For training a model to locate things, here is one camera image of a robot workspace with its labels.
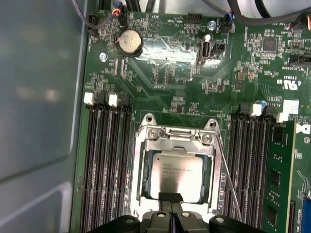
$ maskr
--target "integrated circuit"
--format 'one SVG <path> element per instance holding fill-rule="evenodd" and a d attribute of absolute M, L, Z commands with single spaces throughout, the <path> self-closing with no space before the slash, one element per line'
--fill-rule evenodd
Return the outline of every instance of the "integrated circuit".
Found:
<path fill-rule="evenodd" d="M 273 128 L 273 141 L 276 143 L 283 143 L 284 140 L 284 128 L 274 127 Z"/>
<path fill-rule="evenodd" d="M 274 184 L 276 187 L 279 187 L 280 185 L 280 173 L 279 172 L 272 170 L 271 183 Z"/>
<path fill-rule="evenodd" d="M 267 211 L 267 217 L 268 217 L 269 222 L 273 226 L 275 226 L 276 225 L 276 221 L 277 221 L 277 213 L 276 213 L 276 211 L 269 207 L 268 211 Z"/>
<path fill-rule="evenodd" d="M 236 89 L 236 90 L 243 90 L 243 89 L 244 89 L 244 84 L 242 84 L 242 83 L 236 84 L 236 85 L 235 85 L 235 89 Z"/>
<path fill-rule="evenodd" d="M 245 81 L 245 80 L 246 80 L 246 73 L 244 73 L 244 72 L 238 72 L 238 73 L 237 73 L 237 80 L 238 80 L 238 81 Z"/>
<path fill-rule="evenodd" d="M 201 196 L 203 160 L 195 156 L 155 154 L 151 170 L 150 196 L 159 192 L 180 193 L 185 202 L 197 203 Z"/>
<path fill-rule="evenodd" d="M 262 42 L 263 52 L 276 52 L 277 41 L 275 38 L 265 37 Z"/>

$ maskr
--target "connector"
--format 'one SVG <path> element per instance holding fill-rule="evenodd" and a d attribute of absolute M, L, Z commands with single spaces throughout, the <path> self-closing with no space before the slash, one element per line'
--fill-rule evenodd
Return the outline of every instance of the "connector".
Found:
<path fill-rule="evenodd" d="M 224 34 L 228 34 L 232 28 L 232 21 L 230 20 L 230 16 L 227 14 L 223 18 L 223 22 L 221 24 L 221 32 Z"/>
<path fill-rule="evenodd" d="M 202 57 L 210 57 L 210 42 L 204 41 L 201 44 Z"/>
<path fill-rule="evenodd" d="M 288 30 L 308 30 L 308 18 L 306 16 L 299 16 L 294 22 L 290 22 L 287 26 Z"/>
<path fill-rule="evenodd" d="M 188 14 L 187 23 L 189 24 L 200 24 L 202 20 L 202 14 Z"/>
<path fill-rule="evenodd" d="M 208 58 L 211 57 L 211 45 L 209 41 L 203 39 L 201 41 L 200 50 L 198 53 L 198 63 L 203 65 Z"/>
<path fill-rule="evenodd" d="M 127 28 L 127 11 L 124 6 L 122 6 L 121 13 L 118 15 L 118 21 L 121 28 Z"/>
<path fill-rule="evenodd" d="M 289 65 L 292 67 L 311 66 L 311 51 L 309 50 L 302 55 L 290 58 Z"/>
<path fill-rule="evenodd" d="M 218 59 L 219 56 L 225 51 L 225 44 L 216 43 L 212 49 L 212 57 L 214 59 Z"/>

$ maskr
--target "green circuit board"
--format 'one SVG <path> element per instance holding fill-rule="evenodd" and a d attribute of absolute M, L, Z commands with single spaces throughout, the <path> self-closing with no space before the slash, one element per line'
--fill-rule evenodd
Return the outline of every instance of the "green circuit board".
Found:
<path fill-rule="evenodd" d="M 95 16 L 101 20 L 108 14 L 100 11 Z M 207 29 L 211 20 L 217 23 L 213 31 Z M 142 54 L 130 58 L 115 46 L 120 26 L 113 18 L 99 31 L 99 37 L 89 37 L 84 92 L 96 97 L 105 90 L 130 97 L 130 146 L 135 141 L 134 131 L 147 113 L 154 114 L 158 124 L 192 128 L 203 128 L 208 119 L 215 118 L 221 127 L 225 151 L 230 115 L 240 103 L 264 100 L 277 112 L 288 113 L 289 120 L 297 123 L 296 135 L 291 136 L 292 140 L 295 138 L 295 148 L 287 153 L 290 157 L 293 153 L 294 160 L 289 197 L 295 202 L 293 232 L 300 232 L 301 193 L 310 190 L 311 179 L 311 67 L 289 66 L 289 59 L 302 50 L 311 50 L 311 32 L 288 31 L 285 23 L 245 27 L 234 22 L 229 33 L 222 33 L 220 22 L 219 18 L 202 17 L 199 23 L 188 24 L 185 15 L 129 13 L 128 28 L 143 37 Z M 220 59 L 200 65 L 197 53 L 206 34 L 211 35 L 213 43 L 225 44 L 225 51 Z M 100 60 L 101 53 L 107 56 L 104 62 Z M 84 178 L 89 127 L 89 110 L 84 103 L 82 106 L 72 232 L 79 232 L 80 228 L 79 187 Z M 132 156 L 129 153 L 129 171 Z M 269 232 L 284 232 L 283 229 L 284 226 L 279 231 L 270 225 L 265 227 Z"/>

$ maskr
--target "wire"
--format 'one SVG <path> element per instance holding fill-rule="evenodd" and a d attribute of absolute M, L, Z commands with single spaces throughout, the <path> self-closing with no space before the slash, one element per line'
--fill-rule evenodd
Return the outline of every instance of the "wire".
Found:
<path fill-rule="evenodd" d="M 151 13 L 154 10 L 156 0 L 148 0 L 145 12 Z"/>
<path fill-rule="evenodd" d="M 296 20 L 301 14 L 311 12 L 311 7 L 296 11 L 283 16 L 271 17 L 271 18 L 247 18 L 242 15 L 237 0 L 227 0 L 228 4 L 236 18 L 236 20 L 244 26 L 264 26 L 273 23 L 291 22 Z"/>
<path fill-rule="evenodd" d="M 81 12 L 81 9 L 77 3 L 77 0 L 71 0 L 73 6 L 74 6 L 74 9 L 75 11 L 77 12 L 78 16 L 80 17 L 80 19 L 87 25 L 89 26 L 90 28 L 92 29 L 100 29 L 102 27 L 104 27 L 109 21 L 110 19 L 112 18 L 112 15 L 108 15 L 99 25 L 94 25 L 92 23 L 90 23 L 85 17 L 84 15 L 82 14 Z"/>
<path fill-rule="evenodd" d="M 111 9 L 111 0 L 104 0 L 104 10 Z"/>
<path fill-rule="evenodd" d="M 210 2 L 209 0 L 202 0 L 202 2 L 204 2 L 211 9 L 213 9 L 214 11 L 216 11 L 217 13 L 219 13 L 223 16 L 225 16 L 227 14 L 227 11 L 219 8 L 218 6 L 216 6 L 214 3 Z"/>
<path fill-rule="evenodd" d="M 120 14 L 121 13 L 121 10 L 119 9 L 119 8 L 116 8 L 116 9 L 114 9 L 112 12 L 111 12 L 111 14 L 113 15 L 113 16 L 117 16 L 118 14 Z"/>
<path fill-rule="evenodd" d="M 307 16 L 308 20 L 308 30 L 311 31 L 311 16 Z"/>
<path fill-rule="evenodd" d="M 216 134 L 216 139 L 217 139 L 217 143 L 218 143 L 219 148 L 220 148 L 220 154 L 222 154 L 222 160 L 223 160 L 223 163 L 225 165 L 226 172 L 227 172 L 227 179 L 229 181 L 231 193 L 233 194 L 234 202 L 235 202 L 235 205 L 236 205 L 236 211 L 237 211 L 237 214 L 238 214 L 238 220 L 240 222 L 242 222 L 242 215 L 241 215 L 241 210 L 240 210 L 240 207 L 239 207 L 239 202 L 238 202 L 237 194 L 235 192 L 235 189 L 234 189 L 234 186 L 233 186 L 233 182 L 231 180 L 229 168 L 228 168 L 228 165 L 227 165 L 227 161 L 225 159 L 224 149 L 223 149 L 222 142 L 220 141 L 220 138 L 219 138 L 218 134 Z"/>
<path fill-rule="evenodd" d="M 133 11 L 134 8 L 133 8 L 133 6 L 132 6 L 131 0 L 125 0 L 125 2 L 126 2 L 126 7 L 127 7 L 127 9 L 128 9 L 129 11 Z"/>
<path fill-rule="evenodd" d="M 138 0 L 133 0 L 134 11 L 141 12 L 140 4 Z"/>

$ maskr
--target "screw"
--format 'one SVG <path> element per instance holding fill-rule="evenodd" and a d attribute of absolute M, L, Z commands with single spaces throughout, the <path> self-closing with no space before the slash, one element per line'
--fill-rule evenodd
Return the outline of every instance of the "screw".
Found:
<path fill-rule="evenodd" d="M 181 216 L 182 216 L 182 217 L 189 217 L 189 216 L 190 216 L 190 214 L 189 214 L 189 213 L 187 213 L 187 212 L 183 212 L 183 213 L 181 214 Z"/>
<path fill-rule="evenodd" d="M 157 130 L 155 130 L 155 129 L 149 130 L 149 131 L 148 131 L 148 137 L 149 137 L 150 139 L 155 139 L 155 138 L 157 138 L 157 137 L 158 137 L 158 132 L 157 132 Z"/>
<path fill-rule="evenodd" d="M 105 62 L 105 61 L 107 61 L 107 59 L 108 59 L 108 56 L 107 56 L 106 53 L 101 52 L 101 54 L 99 54 L 99 60 L 100 60 L 101 62 Z"/>
<path fill-rule="evenodd" d="M 209 134 L 204 134 L 202 137 L 202 141 L 206 143 L 211 143 L 213 138 Z"/>
<path fill-rule="evenodd" d="M 208 22 L 207 28 L 210 31 L 213 31 L 213 30 L 215 30 L 217 28 L 217 23 L 214 20 L 212 20 L 212 21 Z"/>
<path fill-rule="evenodd" d="M 224 223 L 225 222 L 225 220 L 222 217 L 217 217 L 215 219 L 215 221 L 218 222 L 218 223 Z"/>

